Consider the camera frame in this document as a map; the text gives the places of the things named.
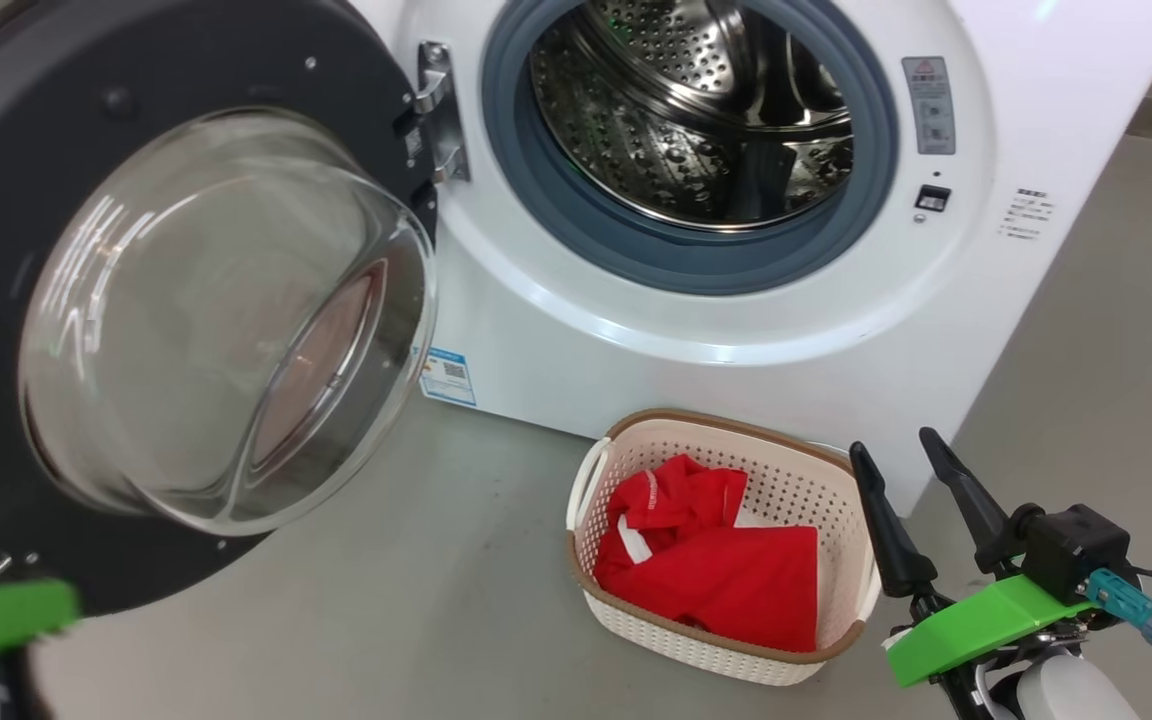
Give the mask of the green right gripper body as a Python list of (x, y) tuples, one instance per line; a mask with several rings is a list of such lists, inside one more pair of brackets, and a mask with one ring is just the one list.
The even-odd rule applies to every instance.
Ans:
[(887, 647), (888, 665), (900, 687), (919, 684), (1093, 607), (1064, 605), (1025, 577), (1001, 579), (916, 623)]

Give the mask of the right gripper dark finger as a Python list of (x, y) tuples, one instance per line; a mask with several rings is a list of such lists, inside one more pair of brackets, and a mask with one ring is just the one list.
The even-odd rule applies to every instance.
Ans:
[(882, 592), (892, 598), (904, 598), (933, 592), (937, 579), (934, 564), (923, 555), (905, 532), (900, 516), (886, 497), (886, 482), (870, 455), (867, 446), (856, 441), (849, 446), (852, 475), (858, 483), (861, 510), (867, 520)]
[(973, 561), (982, 573), (1011, 569), (1010, 516), (961, 461), (937, 429), (919, 429), (919, 441), (934, 478), (950, 491), (961, 518), (972, 537)]

